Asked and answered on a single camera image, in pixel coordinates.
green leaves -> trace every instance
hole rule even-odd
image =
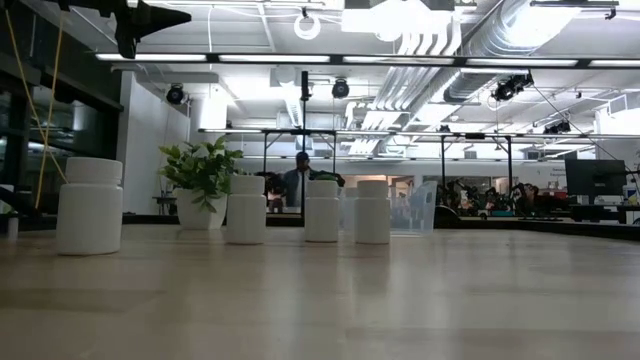
[[[215,213],[216,209],[210,201],[230,193],[230,177],[234,173],[235,159],[242,157],[242,151],[226,150],[224,136],[215,144],[185,142],[184,146],[184,151],[176,145],[159,148],[167,155],[167,165],[158,174],[165,176],[179,188],[201,193],[202,196],[195,198],[193,203],[200,204],[203,210]],[[207,149],[207,153],[199,152],[200,149]]]
[[[172,159],[180,158],[180,148],[178,148],[176,145],[173,145],[172,147],[160,146],[160,151]]]

table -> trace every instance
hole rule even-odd
[[[154,196],[153,199],[156,200],[156,204],[158,204],[158,214],[159,215],[167,215],[169,214],[169,210],[171,205],[175,205],[176,204],[176,198],[175,197],[169,197],[169,196]]]

potted plant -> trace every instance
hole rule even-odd
[[[224,137],[215,144],[190,144],[180,150],[176,145],[160,147],[167,165],[160,175],[176,187],[178,218],[184,229],[219,229],[227,211],[227,195],[234,163],[242,151],[224,148]]]

white plastic bottle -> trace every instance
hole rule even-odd
[[[309,242],[337,242],[340,236],[338,184],[333,180],[309,181],[305,200],[304,236]]]
[[[358,244],[388,244],[391,240],[389,185],[384,180],[358,182],[355,239]]]
[[[236,175],[231,178],[226,243],[258,245],[264,242],[267,232],[267,199],[263,193],[263,177]]]
[[[60,188],[56,247],[60,255],[100,255],[120,250],[122,163],[74,157]]]

white planter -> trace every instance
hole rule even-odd
[[[183,229],[220,229],[227,213],[227,195],[210,201],[211,205],[216,209],[216,212],[212,213],[206,208],[201,210],[200,203],[192,203],[194,199],[202,195],[201,192],[194,194],[191,190],[176,189],[174,193],[176,194],[176,205],[178,206],[178,219]]]

